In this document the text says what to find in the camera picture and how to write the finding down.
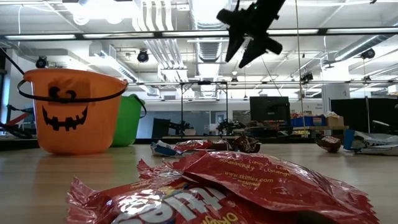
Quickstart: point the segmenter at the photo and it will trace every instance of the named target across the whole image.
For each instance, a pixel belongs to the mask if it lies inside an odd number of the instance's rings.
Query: blue bin
[[[325,126],[325,117],[324,116],[306,116],[305,119],[305,126]],[[291,123],[293,127],[304,127],[303,118],[294,118],[291,119]]]

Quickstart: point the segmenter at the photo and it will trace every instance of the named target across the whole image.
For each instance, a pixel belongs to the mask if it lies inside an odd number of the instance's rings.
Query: red candy wrapper
[[[192,149],[208,149],[213,144],[210,140],[188,140],[185,142],[178,142],[174,146],[174,150],[186,151]]]
[[[182,178],[167,166],[138,165],[141,182],[102,192],[74,179],[68,193],[69,224],[293,224],[281,215],[238,197]]]
[[[338,223],[379,223],[364,192],[276,157],[198,152],[172,167],[200,183],[223,185],[269,210],[313,211]]]

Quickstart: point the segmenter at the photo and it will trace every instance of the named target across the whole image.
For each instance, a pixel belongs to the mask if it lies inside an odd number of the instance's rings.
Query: cardboard box
[[[342,116],[340,116],[339,118],[335,118],[335,117],[327,117],[326,118],[326,125],[327,126],[344,126],[344,118]]]

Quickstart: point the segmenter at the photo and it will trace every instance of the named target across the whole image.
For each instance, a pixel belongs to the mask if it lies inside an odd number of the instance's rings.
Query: jack-o'-lantern face
[[[49,97],[57,98],[89,98],[90,81],[82,78],[63,79],[49,83]],[[88,113],[88,103],[58,103],[48,102],[42,107],[43,117],[46,125],[50,125],[54,131],[65,128],[69,131],[71,128],[76,130],[84,125]]]

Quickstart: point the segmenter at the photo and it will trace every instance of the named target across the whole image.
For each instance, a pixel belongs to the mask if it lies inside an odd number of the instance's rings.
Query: security camera
[[[149,56],[148,56],[148,53],[147,53],[147,50],[146,50],[146,49],[141,49],[141,50],[139,51],[137,60],[138,60],[139,62],[141,62],[141,63],[145,63],[145,62],[147,62],[147,61],[149,60]]]
[[[374,58],[375,54],[376,54],[376,53],[375,53],[375,51],[374,51],[373,49],[369,49],[369,50],[367,50],[367,51],[361,53],[360,57],[361,57],[362,59],[366,59],[366,58],[372,59],[372,58]]]
[[[36,68],[48,68],[49,62],[47,61],[46,56],[39,56],[39,59],[36,61]]]
[[[237,78],[237,76],[233,76],[232,78],[231,78],[231,82],[238,82],[239,80],[238,80],[238,78]]]
[[[308,84],[311,80],[313,80],[312,72],[306,72],[301,76],[301,81],[303,81],[303,84]]]

